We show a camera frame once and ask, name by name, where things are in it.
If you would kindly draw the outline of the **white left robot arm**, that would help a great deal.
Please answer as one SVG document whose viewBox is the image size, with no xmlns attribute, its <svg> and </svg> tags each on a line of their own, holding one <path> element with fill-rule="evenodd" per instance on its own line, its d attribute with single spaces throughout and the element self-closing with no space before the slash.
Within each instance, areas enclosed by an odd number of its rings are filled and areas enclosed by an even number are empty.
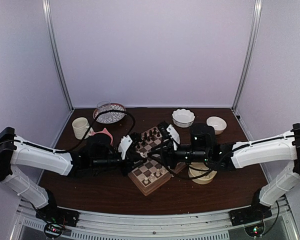
<svg viewBox="0 0 300 240">
<path fill-rule="evenodd" d="M 135 150 L 139 138 L 137 133 L 123 136 L 118 148 L 114 148 L 112 135 L 103 129 L 86 134 L 85 145 L 78 151 L 72 148 L 58 150 L 29 142 L 17 136 L 14 128 L 7 127 L 0 133 L 0 182 L 27 199 L 51 222 L 57 222 L 62 218 L 62 211 L 53 193 L 30 180 L 18 166 L 30 166 L 71 178 L 109 168 L 120 168 L 122 174 L 127 175 L 146 160 Z"/>
</svg>

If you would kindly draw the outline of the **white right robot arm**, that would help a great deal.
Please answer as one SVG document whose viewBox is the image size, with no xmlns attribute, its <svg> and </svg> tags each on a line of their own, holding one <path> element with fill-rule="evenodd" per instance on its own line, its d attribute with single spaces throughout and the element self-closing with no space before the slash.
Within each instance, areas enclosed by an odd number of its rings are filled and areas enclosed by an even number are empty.
<svg viewBox="0 0 300 240">
<path fill-rule="evenodd" d="M 218 144 L 213 127 L 205 123 L 190 126 L 190 144 L 182 145 L 176 129 L 167 122 L 158 124 L 163 139 L 171 145 L 161 151 L 164 165 L 203 163 L 210 171 L 233 171 L 260 163 L 287 161 L 277 177 L 257 190 L 246 210 L 249 220 L 258 220 L 278 198 L 300 183 L 300 123 L 277 136 L 255 141 Z"/>
</svg>

